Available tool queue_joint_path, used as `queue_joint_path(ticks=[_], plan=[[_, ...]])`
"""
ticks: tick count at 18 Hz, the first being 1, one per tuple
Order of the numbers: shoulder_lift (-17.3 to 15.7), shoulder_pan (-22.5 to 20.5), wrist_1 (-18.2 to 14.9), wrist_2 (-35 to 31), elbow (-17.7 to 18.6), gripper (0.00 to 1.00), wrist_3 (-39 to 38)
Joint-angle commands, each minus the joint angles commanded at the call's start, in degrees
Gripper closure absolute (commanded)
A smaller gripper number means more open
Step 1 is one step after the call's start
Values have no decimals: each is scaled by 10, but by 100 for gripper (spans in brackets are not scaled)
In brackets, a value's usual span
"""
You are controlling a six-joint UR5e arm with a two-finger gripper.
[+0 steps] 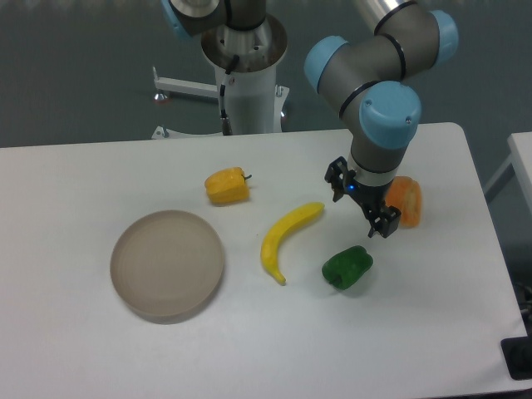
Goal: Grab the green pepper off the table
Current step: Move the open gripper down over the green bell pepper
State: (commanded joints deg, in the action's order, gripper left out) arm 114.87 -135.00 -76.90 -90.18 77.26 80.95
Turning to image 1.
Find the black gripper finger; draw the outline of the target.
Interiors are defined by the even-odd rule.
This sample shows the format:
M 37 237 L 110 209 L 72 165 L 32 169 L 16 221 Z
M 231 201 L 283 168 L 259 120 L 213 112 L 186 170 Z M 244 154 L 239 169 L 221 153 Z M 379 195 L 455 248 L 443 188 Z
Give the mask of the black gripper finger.
M 346 194 L 345 174 L 348 172 L 347 161 L 338 157 L 329 164 L 324 176 L 325 181 L 332 189 L 332 201 L 338 202 Z
M 394 206 L 383 205 L 380 209 L 370 209 L 367 212 L 367 220 L 370 223 L 368 237 L 372 238 L 378 234 L 388 238 L 393 234 L 400 224 L 401 211 Z

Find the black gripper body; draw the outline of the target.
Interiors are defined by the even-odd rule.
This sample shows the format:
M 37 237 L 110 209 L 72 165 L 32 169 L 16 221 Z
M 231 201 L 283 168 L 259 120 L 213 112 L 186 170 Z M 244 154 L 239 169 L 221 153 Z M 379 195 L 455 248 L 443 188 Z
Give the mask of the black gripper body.
M 370 186 L 356 180 L 356 171 L 349 170 L 343 176 L 343 189 L 363 210 L 364 213 L 377 215 L 385 205 L 385 197 L 391 182 L 385 185 Z

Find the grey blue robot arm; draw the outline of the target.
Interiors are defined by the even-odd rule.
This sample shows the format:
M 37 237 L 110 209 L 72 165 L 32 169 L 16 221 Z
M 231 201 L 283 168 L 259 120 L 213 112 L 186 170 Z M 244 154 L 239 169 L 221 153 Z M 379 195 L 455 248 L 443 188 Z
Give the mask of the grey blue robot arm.
M 275 106 L 276 68 L 288 37 L 263 1 L 164 1 L 172 32 L 200 36 L 214 68 L 215 98 L 224 135 L 271 133 L 280 122 Z M 352 133 L 347 157 L 325 174 L 335 200 L 357 203 L 372 234 L 387 237 L 400 211 L 385 202 L 421 118 L 421 101 L 405 79 L 446 62 L 456 53 L 453 18 L 415 1 L 360 1 L 372 29 L 352 45 L 325 37 L 309 51 L 304 74 Z

